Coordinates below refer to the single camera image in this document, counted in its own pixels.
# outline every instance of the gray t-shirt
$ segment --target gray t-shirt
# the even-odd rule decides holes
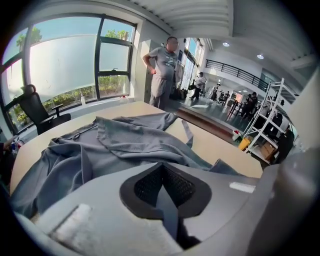
[[[149,56],[155,58],[156,74],[154,76],[172,81],[178,56],[174,52],[168,52],[164,47],[158,47],[152,50],[149,52]]]

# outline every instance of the trash can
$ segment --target trash can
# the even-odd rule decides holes
[[[238,149],[240,150],[244,150],[246,147],[248,147],[250,144],[250,140],[248,138],[244,138],[242,139],[242,141],[240,142]]]
[[[238,130],[233,130],[232,133],[233,133],[232,140],[235,142],[241,134]]]

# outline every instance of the metal shelving rack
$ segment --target metal shelving rack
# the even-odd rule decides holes
[[[266,141],[268,141],[272,146],[274,146],[276,149],[278,148],[278,145],[272,140],[270,139],[267,135],[265,135],[263,133],[263,131],[265,130],[265,128],[267,127],[267,125],[270,123],[272,124],[275,128],[277,128],[281,133],[284,133],[285,131],[282,130],[279,126],[277,126],[274,122],[272,122],[272,117],[274,116],[274,113],[276,110],[280,111],[282,114],[284,114],[287,118],[288,115],[286,114],[286,111],[282,108],[282,106],[280,105],[279,101],[280,101],[280,97],[282,96],[284,99],[287,100],[288,103],[293,103],[296,99],[295,94],[290,91],[285,85],[284,85],[285,80],[282,78],[281,82],[270,82],[268,84],[267,90],[266,90],[266,95],[261,103],[261,107],[258,110],[257,115],[255,116],[254,120],[251,121],[247,127],[244,130],[244,135],[243,138],[247,137],[250,134],[254,134],[257,133],[258,134],[254,137],[253,141],[250,143],[250,145],[247,147],[247,149],[244,151],[245,153],[250,152],[251,154],[256,155],[257,157],[259,157],[260,159],[262,159],[263,161],[265,161],[266,163],[270,164],[269,161],[267,161],[264,156],[262,155],[260,148],[258,145],[255,146],[255,143],[257,142],[259,137],[263,137]],[[277,95],[276,95],[276,99],[273,100],[273,97],[270,94],[270,90],[274,90]],[[265,102],[269,102],[271,104],[271,112],[269,114],[268,117],[264,116],[263,114],[261,114],[261,110],[263,109],[263,106],[265,105]],[[258,117],[262,117],[264,118],[266,121],[264,123],[264,125],[262,126],[261,129],[257,129],[254,127],[255,122],[257,121]]]

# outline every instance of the chair armrest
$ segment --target chair armrest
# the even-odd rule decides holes
[[[52,121],[52,119],[54,119],[54,116],[50,116],[47,119],[44,119],[43,121],[40,122],[40,125],[43,125],[44,123],[46,123],[48,121]]]
[[[52,108],[52,110],[55,110],[55,113],[56,113],[57,117],[60,117],[59,108],[62,107],[62,106],[63,106],[63,104],[60,104],[60,105],[55,106],[55,107]]]

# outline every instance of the black office chair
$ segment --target black office chair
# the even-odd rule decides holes
[[[54,116],[49,117],[49,114],[41,103],[39,94],[36,92],[36,87],[33,84],[25,86],[23,90],[23,94],[15,100],[26,115],[34,122],[38,135],[71,119],[70,114],[60,115],[59,108],[63,106],[63,104],[52,108],[52,110],[56,111],[56,118],[54,118]]]

